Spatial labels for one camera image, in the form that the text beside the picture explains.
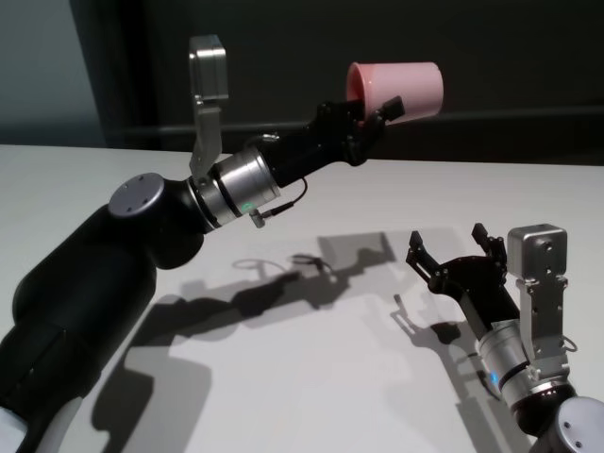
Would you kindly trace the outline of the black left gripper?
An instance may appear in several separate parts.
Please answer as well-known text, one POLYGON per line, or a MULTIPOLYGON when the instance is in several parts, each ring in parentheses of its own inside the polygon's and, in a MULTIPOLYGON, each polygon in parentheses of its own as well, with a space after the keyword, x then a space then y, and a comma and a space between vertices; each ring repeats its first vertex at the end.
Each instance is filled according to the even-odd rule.
POLYGON ((361 99, 323 103, 305 127, 270 144, 270 174, 280 188, 334 162, 360 166, 386 124, 405 114, 402 98, 389 99, 365 120, 361 99))

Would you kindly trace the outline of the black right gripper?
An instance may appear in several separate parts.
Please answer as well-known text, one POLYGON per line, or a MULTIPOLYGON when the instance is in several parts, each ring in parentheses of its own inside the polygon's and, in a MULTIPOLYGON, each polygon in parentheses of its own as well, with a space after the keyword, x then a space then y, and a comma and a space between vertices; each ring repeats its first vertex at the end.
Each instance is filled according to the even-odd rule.
POLYGON ((434 294, 454 299, 476 336, 485 336, 493 323, 519 318, 519 309, 505 288, 507 252, 502 237, 490 236, 475 223, 472 238, 487 257, 468 256, 439 263, 426 250, 417 230, 411 233, 406 263, 434 294))

